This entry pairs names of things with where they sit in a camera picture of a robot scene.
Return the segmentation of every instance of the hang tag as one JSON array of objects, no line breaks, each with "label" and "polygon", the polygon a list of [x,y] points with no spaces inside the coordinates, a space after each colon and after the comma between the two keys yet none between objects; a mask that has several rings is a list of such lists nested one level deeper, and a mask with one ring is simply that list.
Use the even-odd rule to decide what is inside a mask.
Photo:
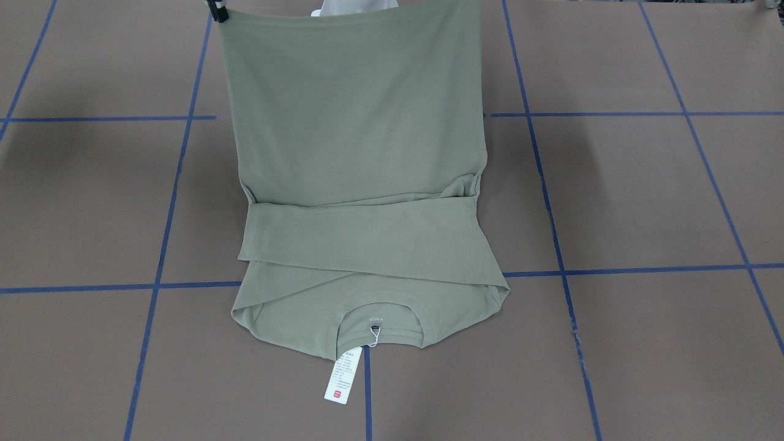
[{"label": "hang tag", "polygon": [[338,404],[348,402],[348,394],[351,392],[351,385],[354,383],[354,376],[359,365],[359,356],[362,354],[362,347],[345,351],[332,368],[332,376],[327,383],[327,392],[324,399]]}]

